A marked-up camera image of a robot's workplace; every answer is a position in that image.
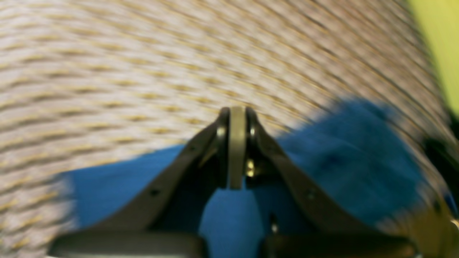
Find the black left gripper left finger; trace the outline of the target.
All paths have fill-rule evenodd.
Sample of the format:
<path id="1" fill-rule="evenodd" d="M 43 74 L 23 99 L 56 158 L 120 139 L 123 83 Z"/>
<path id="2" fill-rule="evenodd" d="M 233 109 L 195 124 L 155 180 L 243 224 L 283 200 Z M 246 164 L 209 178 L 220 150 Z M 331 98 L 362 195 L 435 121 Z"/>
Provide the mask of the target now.
<path id="1" fill-rule="evenodd" d="M 86 229 L 57 237 L 50 258 L 207 258 L 197 229 L 227 186 L 230 109 L 193 137 L 128 204 Z"/>

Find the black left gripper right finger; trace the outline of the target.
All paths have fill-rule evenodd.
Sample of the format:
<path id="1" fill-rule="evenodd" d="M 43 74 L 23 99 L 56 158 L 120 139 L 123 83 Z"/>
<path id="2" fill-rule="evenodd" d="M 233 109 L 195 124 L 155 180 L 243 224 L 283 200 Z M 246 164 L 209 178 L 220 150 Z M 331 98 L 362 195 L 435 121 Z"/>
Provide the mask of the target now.
<path id="1" fill-rule="evenodd" d="M 273 212 L 260 258 L 416 258 L 411 240 L 377 232 L 340 208 L 292 163 L 248 107 L 229 109 L 229 187 L 279 183 L 312 233 L 280 233 Z"/>

